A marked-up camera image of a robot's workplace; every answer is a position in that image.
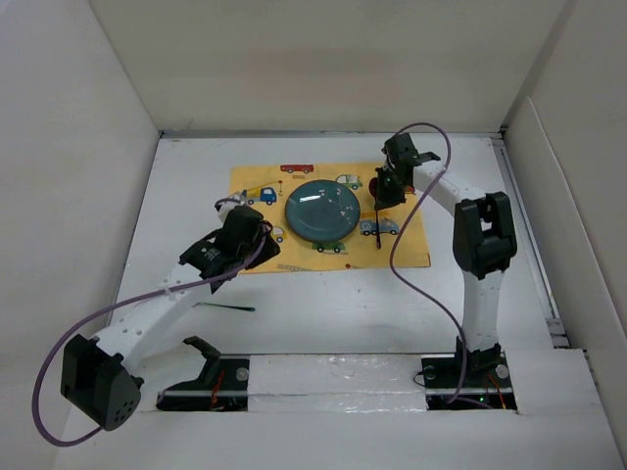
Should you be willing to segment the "iridescent purple metal spoon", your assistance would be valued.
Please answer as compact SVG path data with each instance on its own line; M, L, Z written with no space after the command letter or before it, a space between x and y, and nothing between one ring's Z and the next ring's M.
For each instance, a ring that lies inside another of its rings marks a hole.
M377 208L377 178L376 177L373 177L369 180L368 191L371 197L373 198L373 208L374 208L374 214L375 214L375 228L376 228L376 234L375 234L376 248L380 250L382 248L382 242L381 242L381 233L380 233L380 228L379 228L379 211Z

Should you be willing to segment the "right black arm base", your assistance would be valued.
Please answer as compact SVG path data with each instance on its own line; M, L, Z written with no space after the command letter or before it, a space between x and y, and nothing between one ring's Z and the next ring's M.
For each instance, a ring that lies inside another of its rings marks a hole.
M428 354L420 358L413 382L425 393L428 411L517 410L506 355L499 343L469 352L457 339L453 354Z

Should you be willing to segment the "dark teal ceramic plate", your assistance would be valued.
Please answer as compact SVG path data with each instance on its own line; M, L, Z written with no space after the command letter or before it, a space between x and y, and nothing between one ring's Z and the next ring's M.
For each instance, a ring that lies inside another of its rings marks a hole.
M290 230L308 242L340 241L361 218L361 204L352 189L332 180L298 186L287 198L285 218Z

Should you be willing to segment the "yellow vehicle-print cloth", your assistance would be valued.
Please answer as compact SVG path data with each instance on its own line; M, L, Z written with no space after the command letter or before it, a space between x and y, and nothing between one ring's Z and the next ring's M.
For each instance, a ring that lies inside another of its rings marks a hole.
M230 193L260 212L273 226L280 254L256 267L256 272L326 271L345 268L427 267L431 263L417 195L406 190L406 202L379 211L382 248L376 248L375 214L368 182L375 162L340 164L273 164L237 166L230 172ZM285 218L285 203L300 185L332 180L352 189L361 204L356 229L340 241L308 242L295 235Z

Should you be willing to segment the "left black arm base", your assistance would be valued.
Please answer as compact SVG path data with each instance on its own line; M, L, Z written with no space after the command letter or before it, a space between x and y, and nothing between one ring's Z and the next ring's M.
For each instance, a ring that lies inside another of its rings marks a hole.
M205 340L192 336L183 343L197 350L204 365L197 378L159 392L156 408L169 412L240 412L248 410L251 358L222 354Z

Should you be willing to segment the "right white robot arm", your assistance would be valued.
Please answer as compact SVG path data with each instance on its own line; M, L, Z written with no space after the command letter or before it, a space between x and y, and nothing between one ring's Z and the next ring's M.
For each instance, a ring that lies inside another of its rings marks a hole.
M487 192L448 172L449 159L420 153L410 135L398 132L382 148L385 163L369 183L378 211L406 201L413 188L454 219L453 255L463 276L463 314L453 373L466 386L484 379L501 355L497 333L500 290L517 240L510 199Z

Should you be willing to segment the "iridescent metal fork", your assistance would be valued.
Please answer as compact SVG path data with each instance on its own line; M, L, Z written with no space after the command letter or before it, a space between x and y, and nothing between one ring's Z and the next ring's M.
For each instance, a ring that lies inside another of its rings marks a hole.
M215 303L196 303L194 307L218 307L218 308L226 308L238 311L246 311L246 312L255 312L256 309L252 306L243 306L243 305L224 305L224 304L215 304Z

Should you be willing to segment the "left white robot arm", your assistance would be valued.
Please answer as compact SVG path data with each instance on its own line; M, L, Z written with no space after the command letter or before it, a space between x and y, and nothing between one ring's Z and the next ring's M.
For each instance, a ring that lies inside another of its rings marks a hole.
M137 301L117 322L86 338L75 334L63 351L62 395L104 431L113 431L139 404L138 365L185 312L243 269L280 253L272 225L249 206L234 206L222 227L187 248L163 286Z

